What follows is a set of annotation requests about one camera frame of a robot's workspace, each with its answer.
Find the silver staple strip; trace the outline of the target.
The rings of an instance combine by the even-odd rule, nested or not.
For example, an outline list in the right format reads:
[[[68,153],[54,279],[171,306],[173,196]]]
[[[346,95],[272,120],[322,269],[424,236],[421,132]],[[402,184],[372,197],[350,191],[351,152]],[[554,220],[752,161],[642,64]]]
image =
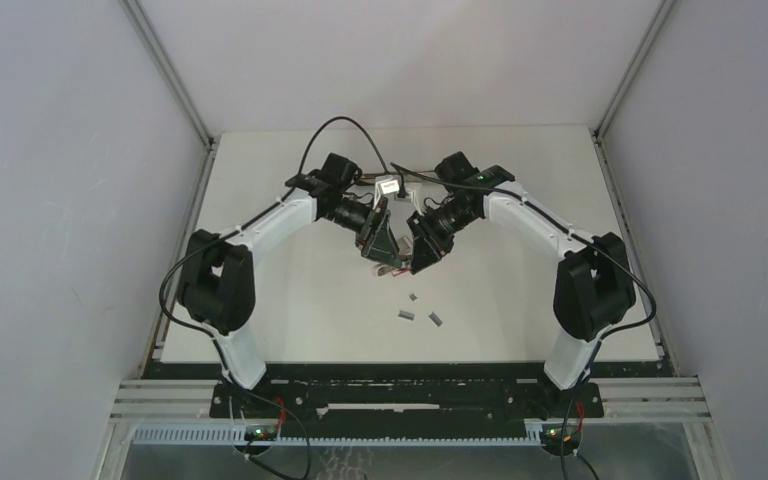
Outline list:
[[[437,327],[441,327],[443,325],[442,319],[435,312],[431,312],[428,317]]]
[[[407,321],[413,321],[416,317],[416,315],[413,312],[405,311],[405,310],[400,310],[397,316]]]

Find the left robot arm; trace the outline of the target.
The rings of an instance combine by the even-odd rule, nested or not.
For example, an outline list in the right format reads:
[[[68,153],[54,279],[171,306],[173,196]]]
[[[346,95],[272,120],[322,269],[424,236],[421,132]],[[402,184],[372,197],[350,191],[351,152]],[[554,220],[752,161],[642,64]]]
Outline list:
[[[234,404],[250,417],[271,407],[267,371],[247,323],[256,306],[255,270],[264,256],[320,219],[354,235],[362,258],[395,270],[404,266],[386,198],[369,205],[350,195],[360,168],[331,153],[319,169],[287,180],[289,192],[247,223],[224,234],[198,230],[188,241],[175,301],[211,338],[224,377],[237,385]]]

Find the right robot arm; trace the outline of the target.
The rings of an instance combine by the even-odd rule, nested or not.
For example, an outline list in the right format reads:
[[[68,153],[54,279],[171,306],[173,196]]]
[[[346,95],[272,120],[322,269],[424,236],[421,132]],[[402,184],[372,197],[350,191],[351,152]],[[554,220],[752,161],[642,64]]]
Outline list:
[[[428,180],[444,187],[447,196],[407,220],[411,273],[440,262],[453,249],[456,233],[477,220],[507,228],[556,261],[552,309],[560,332],[537,393],[544,412],[565,415],[577,403],[575,387],[588,377],[602,339],[637,302],[624,241],[613,232],[575,229],[530,199],[508,170],[498,165],[480,170],[462,152],[444,158]]]

